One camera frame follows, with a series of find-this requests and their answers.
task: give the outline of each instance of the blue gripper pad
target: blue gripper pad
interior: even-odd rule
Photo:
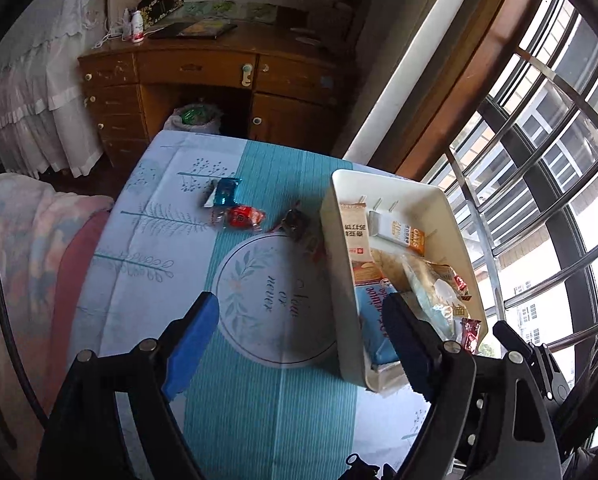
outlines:
[[[202,292],[183,319],[172,321],[164,330],[159,343],[167,355],[167,366],[161,391],[168,402],[188,387],[218,322],[217,297]]]

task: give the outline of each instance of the white lace curtain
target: white lace curtain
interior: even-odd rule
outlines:
[[[77,57],[104,35],[104,0],[34,0],[0,42],[0,164],[38,178],[102,154]]]

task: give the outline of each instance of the black cable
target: black cable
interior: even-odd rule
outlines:
[[[41,407],[39,400],[36,398],[34,394],[34,390],[32,389],[32,385],[28,380],[28,376],[26,375],[26,371],[23,368],[23,363],[21,362],[21,357],[19,357],[18,351],[16,349],[15,338],[12,333],[12,327],[10,326],[10,320],[8,319],[8,310],[6,308],[6,299],[3,296],[3,285],[1,284],[0,278],[0,325],[1,325],[1,333],[3,334],[3,341],[6,343],[6,348],[8,349],[8,355],[10,356],[10,362],[12,362],[12,367],[15,369],[16,378],[21,384],[21,389],[23,390],[32,411],[36,415],[39,423],[45,429],[48,424],[48,417],[45,415],[44,409]]]

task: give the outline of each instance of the screw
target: screw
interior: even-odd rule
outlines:
[[[157,340],[152,337],[144,339],[139,343],[139,349],[142,352],[152,352],[155,348],[157,348]]]
[[[92,350],[82,350],[77,354],[77,361],[87,363],[92,358]]]
[[[458,354],[461,351],[461,346],[457,341],[446,341],[444,343],[444,350],[451,354]]]
[[[514,350],[508,353],[508,359],[510,359],[516,365],[521,365],[522,362],[524,362],[523,356],[519,352],[515,352]]]

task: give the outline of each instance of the blue candy wrapper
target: blue candy wrapper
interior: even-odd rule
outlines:
[[[215,189],[214,206],[218,207],[236,207],[239,203],[236,200],[237,186],[241,182],[240,178],[224,177],[217,182]]]

